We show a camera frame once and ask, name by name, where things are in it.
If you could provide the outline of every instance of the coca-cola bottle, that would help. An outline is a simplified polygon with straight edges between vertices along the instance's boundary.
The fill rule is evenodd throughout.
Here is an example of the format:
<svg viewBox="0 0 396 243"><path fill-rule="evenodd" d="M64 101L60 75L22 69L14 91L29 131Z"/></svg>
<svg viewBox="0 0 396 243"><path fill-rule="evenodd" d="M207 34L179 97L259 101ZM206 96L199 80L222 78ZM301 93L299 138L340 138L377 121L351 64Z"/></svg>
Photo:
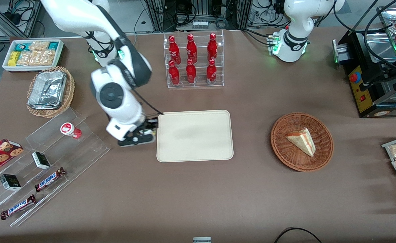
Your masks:
<svg viewBox="0 0 396 243"><path fill-rule="evenodd" d="M187 73L187 81L190 84L194 84L196 81L196 68L193 65L192 59L190 58L187 60L186 73Z"/></svg>
<svg viewBox="0 0 396 243"><path fill-rule="evenodd" d="M207 46L207 59L210 61L212 58L216 60L217 57L217 43L216 43L216 34L210 34L210 41L208 42Z"/></svg>
<svg viewBox="0 0 396 243"><path fill-rule="evenodd" d="M173 60L176 65L179 65L181 63L180 48L178 48L178 45L175 43L175 37L173 35L170 35L168 39L169 55L171 57L171 60Z"/></svg>
<svg viewBox="0 0 396 243"><path fill-rule="evenodd" d="M207 84L213 85L216 82L216 67L214 66L214 59L208 62L207 67Z"/></svg>
<svg viewBox="0 0 396 243"><path fill-rule="evenodd" d="M191 59L193 63L198 62L198 51L196 50L196 43L193 40L193 34L187 35L187 58Z"/></svg>
<svg viewBox="0 0 396 243"><path fill-rule="evenodd" d="M178 68L175 66L175 63L173 60L170 60L168 62L169 64L169 78L171 79L171 83L174 86L179 86L180 85L180 73L178 72Z"/></svg>

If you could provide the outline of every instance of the brown tablecloth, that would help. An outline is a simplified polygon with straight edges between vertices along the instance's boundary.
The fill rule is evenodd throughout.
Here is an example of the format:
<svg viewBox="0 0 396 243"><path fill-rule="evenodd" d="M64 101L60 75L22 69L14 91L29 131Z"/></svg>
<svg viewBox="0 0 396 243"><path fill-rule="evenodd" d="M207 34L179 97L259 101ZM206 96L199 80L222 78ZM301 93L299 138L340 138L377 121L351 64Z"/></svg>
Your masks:
<svg viewBox="0 0 396 243"><path fill-rule="evenodd" d="M164 112L231 114L234 157L185 163L158 162L156 143L115 145L90 94L99 66L84 39L64 39L63 66L76 82L72 107L113 149L21 226L0 220L0 242L272 242L289 226L323 242L396 242L396 175L380 147L396 139L396 118L358 118L332 56L331 41L344 32L315 29L301 59L283 63L244 33L225 31L225 86L199 90L168 90L163 34L140 35L137 48L154 72L139 92L150 103ZM4 72L0 140L20 141L48 121L26 109L33 77ZM331 131L334 156L322 170L295 172L270 148L273 123L289 112L318 117ZM311 238L289 232L280 242Z"/></svg>

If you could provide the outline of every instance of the acrylic bottle rack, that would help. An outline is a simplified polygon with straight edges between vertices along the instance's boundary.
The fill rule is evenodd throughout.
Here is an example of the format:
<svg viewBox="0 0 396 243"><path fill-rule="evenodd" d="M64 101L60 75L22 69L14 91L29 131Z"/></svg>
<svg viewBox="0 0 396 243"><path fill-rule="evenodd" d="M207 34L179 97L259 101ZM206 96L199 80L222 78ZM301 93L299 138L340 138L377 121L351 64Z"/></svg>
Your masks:
<svg viewBox="0 0 396 243"><path fill-rule="evenodd" d="M20 225L109 151L105 143L92 133L84 119L72 108L68 108L21 141L24 152L0 168L0 175L16 175L21 188L18 191L7 191L0 182L0 214L26 200L31 194L36 197L37 203L2 221L10 226ZM60 133L60 126L67 122L82 131L79 139ZM34 151L45 154L51 167L45 170L36 167L31 156ZM60 167L67 173L36 193L34 186Z"/></svg>
<svg viewBox="0 0 396 243"><path fill-rule="evenodd" d="M215 59L215 67L217 69L216 72L216 82L213 85L207 84L207 45L210 40L210 34L216 34L216 42L217 42L217 58ZM196 68L196 82L195 84L190 84L187 81L186 76L186 66L187 66L187 34L193 34L193 38L196 43L196 48L198 52L198 62L195 63ZM169 41L168 37L173 35L175 37L175 42L180 48L180 57L181 63L177 65L178 71L180 72L180 85L174 86L170 81L169 77L169 65L170 61L169 55ZM212 86L224 86L224 38L223 31L214 31L214 32L178 32L164 35L164 55L165 55L165 69L166 69L166 80L168 88L193 88L193 87L212 87Z"/></svg>

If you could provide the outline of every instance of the snickers bar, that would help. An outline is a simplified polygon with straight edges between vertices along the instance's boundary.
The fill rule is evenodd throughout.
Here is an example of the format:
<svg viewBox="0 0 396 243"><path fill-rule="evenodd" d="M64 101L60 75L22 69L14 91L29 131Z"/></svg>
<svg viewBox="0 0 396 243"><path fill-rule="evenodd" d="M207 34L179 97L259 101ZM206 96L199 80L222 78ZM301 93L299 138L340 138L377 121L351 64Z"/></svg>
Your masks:
<svg viewBox="0 0 396 243"><path fill-rule="evenodd" d="M17 205L13 206L12 208L1 212L1 214L0 214L1 219L2 220L7 219L12 214L16 213L19 210L22 210L23 208L25 208L26 206L29 206L31 204L36 204L36 198L34 197L33 194L29 198L27 198L26 200L23 200L22 202L18 203Z"/></svg>
<svg viewBox="0 0 396 243"><path fill-rule="evenodd" d="M55 180L60 178L60 176L62 176L63 174L65 174L65 170L61 167L57 171L55 171L52 175L48 176L48 178L41 181L38 185L35 185L34 187L36 188L36 192L40 192L43 188L49 186Z"/></svg>

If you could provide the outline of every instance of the brown wicker basket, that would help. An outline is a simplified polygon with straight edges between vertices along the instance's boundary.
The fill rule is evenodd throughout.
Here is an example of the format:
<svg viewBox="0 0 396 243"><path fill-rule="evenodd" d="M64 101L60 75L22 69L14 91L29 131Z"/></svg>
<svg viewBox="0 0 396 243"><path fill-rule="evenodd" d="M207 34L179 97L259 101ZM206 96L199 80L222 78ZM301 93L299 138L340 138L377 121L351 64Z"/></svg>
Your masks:
<svg viewBox="0 0 396 243"><path fill-rule="evenodd" d="M308 128L316 151L310 157L285 138L292 131ZM312 172L322 169L331 160L334 151L332 135L317 118L306 113L290 113L279 118L270 135L271 146L278 158L292 169Z"/></svg>
<svg viewBox="0 0 396 243"><path fill-rule="evenodd" d="M62 66L52 67L52 68L43 70L42 72L53 72L53 71L62 71L65 74L67 74L66 87L64 89L62 105L59 109L56 109L56 110L36 110L36 109L30 108L27 105L27 109L33 115L37 115L37 116L41 116L41 117L45 117L45 118L52 118L58 114L63 113L64 111L66 111L66 109L72 103L73 92L75 91L75 81L73 80L73 77L70 75L70 72L67 69L63 68ZM33 81L30 84L30 88L28 89L28 92L27 92L27 99L30 98L30 94L31 94L31 91L33 90L35 81L36 81L36 77L34 77Z"/></svg>

